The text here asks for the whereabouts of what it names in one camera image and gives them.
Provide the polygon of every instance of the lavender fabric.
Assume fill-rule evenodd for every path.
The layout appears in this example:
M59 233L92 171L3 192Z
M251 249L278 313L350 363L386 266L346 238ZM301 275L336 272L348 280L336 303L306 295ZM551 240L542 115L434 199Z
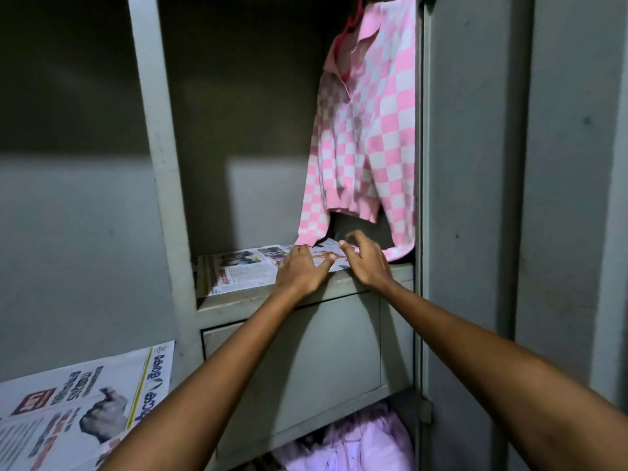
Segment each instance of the lavender fabric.
M288 443L272 452L287 471L411 471L412 443L386 403L331 424L320 445Z

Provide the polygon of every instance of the human hand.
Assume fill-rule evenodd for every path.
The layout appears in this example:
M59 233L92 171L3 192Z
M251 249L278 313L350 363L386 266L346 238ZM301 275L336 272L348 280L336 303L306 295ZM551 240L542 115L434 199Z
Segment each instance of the human hand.
M310 248L307 245L294 246L279 263L273 293L285 292L301 301L323 284L334 261L335 257L330 254L320 266L314 266Z
M356 253L349 243L340 242L351 269L363 285L381 292L391 281L394 282L391 268L379 244L360 230L349 233L347 240L360 248L360 253Z
M128 400L111 387L101 388L100 391L105 394L105 400L94 403L78 425L83 433L92 435L100 443L104 443L124 431L126 426L124 409Z

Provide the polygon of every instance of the human arm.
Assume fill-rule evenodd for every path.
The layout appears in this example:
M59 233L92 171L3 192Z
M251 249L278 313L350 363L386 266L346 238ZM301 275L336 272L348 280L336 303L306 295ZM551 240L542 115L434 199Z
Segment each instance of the human arm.
M379 245L354 232L341 247L366 286L379 292L425 340L532 469L628 469L628 420L545 359L406 290Z
M279 265L264 304L122 440L101 471L186 471L207 464L251 375L294 307L325 281L334 260L316 268L295 246Z

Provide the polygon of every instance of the gray wall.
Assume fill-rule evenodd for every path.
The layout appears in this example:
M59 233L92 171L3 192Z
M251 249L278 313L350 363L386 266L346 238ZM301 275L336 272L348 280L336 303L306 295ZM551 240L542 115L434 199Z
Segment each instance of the gray wall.
M437 0L426 39L429 110L423 294L512 335L531 0ZM490 417L431 354L430 469L499 470Z
M0 0L0 380L177 335L126 0Z
M324 59L287 15L160 0L192 254L291 244Z
M627 10L536 0L515 333L624 412Z

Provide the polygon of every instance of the newspaper photo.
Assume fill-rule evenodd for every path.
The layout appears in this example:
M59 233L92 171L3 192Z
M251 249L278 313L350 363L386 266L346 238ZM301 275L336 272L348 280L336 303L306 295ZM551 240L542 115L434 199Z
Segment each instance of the newspaper photo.
M174 341L0 383L0 471L92 471L168 394Z
M198 256L192 264L197 299L273 285L278 264L290 250L292 245L270 245L234 253ZM332 253L336 262L331 272L349 268L349 262L337 241L327 239L310 248L310 251L316 266L323 262L327 254Z

